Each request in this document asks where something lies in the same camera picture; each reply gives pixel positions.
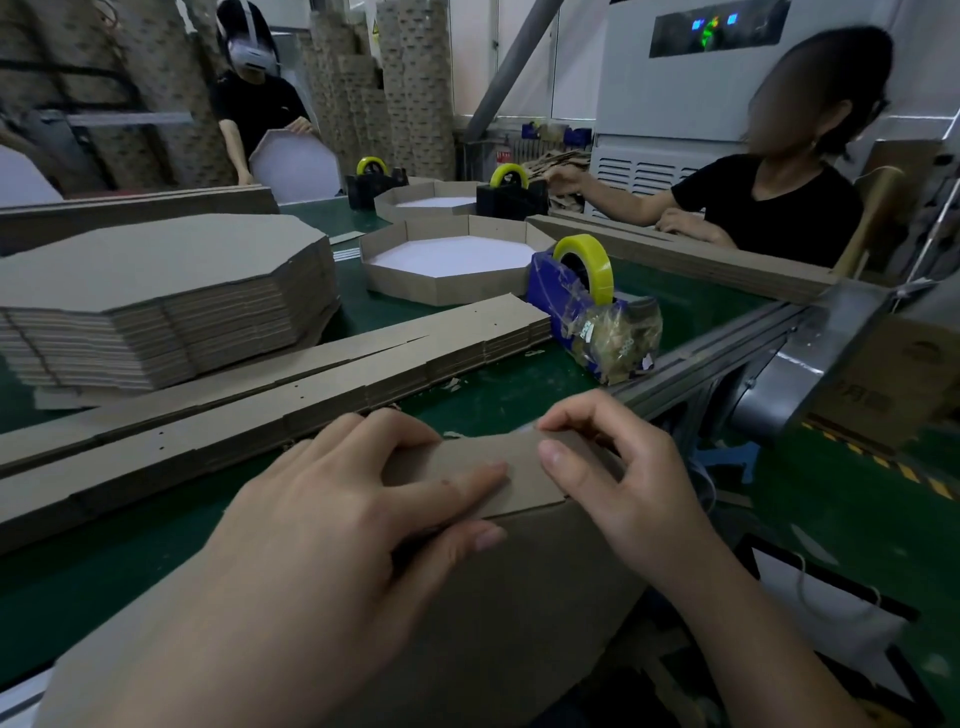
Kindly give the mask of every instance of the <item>tape roll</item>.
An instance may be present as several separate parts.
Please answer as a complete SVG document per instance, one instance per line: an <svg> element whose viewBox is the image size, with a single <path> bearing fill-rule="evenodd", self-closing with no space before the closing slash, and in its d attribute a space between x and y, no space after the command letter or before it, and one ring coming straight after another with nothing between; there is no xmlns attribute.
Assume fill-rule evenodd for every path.
<svg viewBox="0 0 960 728"><path fill-rule="evenodd" d="M523 189L530 186L530 178L527 176L527 171L519 164L501 164L497 167L496 171L493 172L493 176L490 178L490 186L499 187L503 184L503 178L510 174L515 174L520 177L520 185Z"/></svg>
<svg viewBox="0 0 960 728"><path fill-rule="evenodd" d="M357 174L365 175L368 172L368 167L371 164L379 164L380 172L387 174L387 165L384 163L383 159L380 157L364 157L359 162L357 162Z"/></svg>
<svg viewBox="0 0 960 728"><path fill-rule="evenodd" d="M613 303L613 268L607 251L593 235L565 237L553 249L553 258L577 274L594 303Z"/></svg>

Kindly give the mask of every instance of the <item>white paper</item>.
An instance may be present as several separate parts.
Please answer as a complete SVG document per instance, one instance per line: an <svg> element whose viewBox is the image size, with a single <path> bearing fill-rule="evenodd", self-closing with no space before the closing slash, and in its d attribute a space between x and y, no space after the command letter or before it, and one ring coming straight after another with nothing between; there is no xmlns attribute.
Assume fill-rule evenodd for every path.
<svg viewBox="0 0 960 728"><path fill-rule="evenodd" d="M459 207L473 205L476 201L476 195L473 197L427 197L423 200L400 203L397 207Z"/></svg>
<svg viewBox="0 0 960 728"><path fill-rule="evenodd" d="M63 197L26 155L0 145L0 207L61 202Z"/></svg>
<svg viewBox="0 0 960 728"><path fill-rule="evenodd" d="M523 268L529 265L533 254L533 249L525 243L460 235L433 240L410 240L377 255L370 263L407 273L442 278Z"/></svg>
<svg viewBox="0 0 960 728"><path fill-rule="evenodd" d="M760 583L789 610L817 652L912 699L884 654L906 626L906 619L769 554L756 549L753 552Z"/></svg>
<svg viewBox="0 0 960 728"><path fill-rule="evenodd" d="M337 157L313 134L270 129L250 155L250 171L278 205L332 200L340 191Z"/></svg>

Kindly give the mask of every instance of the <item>stack of cardboard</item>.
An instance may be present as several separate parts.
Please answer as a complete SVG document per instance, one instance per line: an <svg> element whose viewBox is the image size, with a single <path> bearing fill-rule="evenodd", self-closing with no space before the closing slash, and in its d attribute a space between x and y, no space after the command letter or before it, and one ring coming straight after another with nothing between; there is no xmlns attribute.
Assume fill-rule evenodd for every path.
<svg viewBox="0 0 960 728"><path fill-rule="evenodd" d="M335 298L295 218L121 226L0 261L0 353L33 386L150 391L295 344Z"/></svg>

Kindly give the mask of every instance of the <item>octagonal cardboard tray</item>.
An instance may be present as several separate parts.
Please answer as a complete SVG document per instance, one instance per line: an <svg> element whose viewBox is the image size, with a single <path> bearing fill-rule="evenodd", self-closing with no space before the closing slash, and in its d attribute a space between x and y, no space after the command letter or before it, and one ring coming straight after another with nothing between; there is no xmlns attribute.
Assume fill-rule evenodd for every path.
<svg viewBox="0 0 960 728"><path fill-rule="evenodd" d="M389 223L421 217L473 215L478 182L427 182L394 187L373 201L376 214Z"/></svg>
<svg viewBox="0 0 960 728"><path fill-rule="evenodd" d="M406 243L432 240L442 249L431 251L429 246L417 246L419 249L405 260L398 260L396 255L387 256L391 260L384 257ZM507 293L524 295L530 258L555 243L526 223L459 215L407 220L371 232L360 239L360 257L371 291L428 305L460 305ZM456 255L461 245L464 252ZM528 248L529 255L519 245ZM491 255L503 257L492 261ZM444 256L452 268L444 270L446 263L440 259ZM470 270L473 263L477 265Z"/></svg>

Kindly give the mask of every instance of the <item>display panel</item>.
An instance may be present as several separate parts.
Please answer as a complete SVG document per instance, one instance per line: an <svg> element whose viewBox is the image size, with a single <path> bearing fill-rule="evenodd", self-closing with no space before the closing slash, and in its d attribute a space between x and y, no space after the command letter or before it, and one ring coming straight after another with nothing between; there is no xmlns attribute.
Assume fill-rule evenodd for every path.
<svg viewBox="0 0 960 728"><path fill-rule="evenodd" d="M777 45L789 12L790 0L739 0L661 15L650 58Z"/></svg>

